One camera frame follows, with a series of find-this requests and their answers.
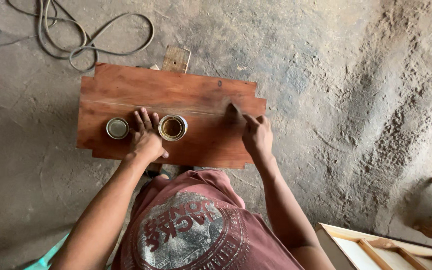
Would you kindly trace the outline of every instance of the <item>maroon t-shirt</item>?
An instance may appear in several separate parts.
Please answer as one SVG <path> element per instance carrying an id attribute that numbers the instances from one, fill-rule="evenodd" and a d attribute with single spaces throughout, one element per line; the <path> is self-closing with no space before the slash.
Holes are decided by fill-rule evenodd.
<path id="1" fill-rule="evenodd" d="M 136 197 L 111 267 L 119 269 L 244 270 L 303 267 L 245 209 L 219 170 L 155 177 Z"/>

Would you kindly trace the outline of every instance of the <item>person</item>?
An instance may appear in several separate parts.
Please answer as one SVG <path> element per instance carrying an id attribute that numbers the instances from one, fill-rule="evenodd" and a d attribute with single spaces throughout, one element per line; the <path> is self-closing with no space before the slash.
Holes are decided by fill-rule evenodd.
<path id="1" fill-rule="evenodd" d="M 169 156 L 158 114 L 134 114 L 130 152 L 77 221 L 52 270 L 104 269 L 146 167 Z M 243 143 L 261 175 L 273 230 L 245 209 L 222 171 L 190 170 L 172 181 L 156 176 L 136 197 L 111 269 L 334 269 L 279 171 L 269 120 L 243 116 Z"/>

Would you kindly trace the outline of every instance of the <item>tin can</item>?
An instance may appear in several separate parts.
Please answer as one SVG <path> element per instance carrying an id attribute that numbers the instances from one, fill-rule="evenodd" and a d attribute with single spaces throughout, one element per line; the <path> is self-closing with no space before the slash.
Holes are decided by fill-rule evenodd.
<path id="1" fill-rule="evenodd" d="M 113 139 L 124 139 L 129 133 L 129 124 L 123 118 L 113 118 L 107 122 L 106 132 Z"/>
<path id="2" fill-rule="evenodd" d="M 175 142 L 188 131 L 188 122 L 179 115 L 166 115 L 159 121 L 158 131 L 166 141 Z"/>

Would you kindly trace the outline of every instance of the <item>forearm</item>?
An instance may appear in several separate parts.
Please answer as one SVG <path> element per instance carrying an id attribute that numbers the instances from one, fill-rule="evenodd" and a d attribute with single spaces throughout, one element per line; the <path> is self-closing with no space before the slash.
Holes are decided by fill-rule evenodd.
<path id="1" fill-rule="evenodd" d="M 83 212 L 51 269 L 103 269 L 123 227 L 131 196 L 149 164 L 135 154 L 123 160 L 113 177 Z"/>
<path id="2" fill-rule="evenodd" d="M 268 218 L 274 234 L 287 249 L 320 247 L 315 230 L 279 171 L 276 158 L 255 158 L 264 185 Z"/>

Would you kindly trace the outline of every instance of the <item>dusty floor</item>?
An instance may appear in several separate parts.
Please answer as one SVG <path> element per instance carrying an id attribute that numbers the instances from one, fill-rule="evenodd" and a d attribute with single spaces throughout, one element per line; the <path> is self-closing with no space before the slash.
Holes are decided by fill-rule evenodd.
<path id="1" fill-rule="evenodd" d="M 432 1 L 61 2 L 89 33 L 128 11 L 153 20 L 145 51 L 101 62 L 161 66 L 173 44 L 192 51 L 188 73 L 257 82 L 274 154 L 313 224 L 432 244 L 405 225 L 432 213 Z M 147 33 L 140 23 L 121 22 L 97 46 L 131 50 Z M 16 40 L 34 34 L 34 19 L 0 0 L 0 29 Z M 53 33 L 78 43 L 63 23 Z M 34 38 L 0 50 L 0 269 L 45 254 L 119 163 L 75 148 L 81 76 Z M 265 213 L 255 167 L 226 172 Z"/>

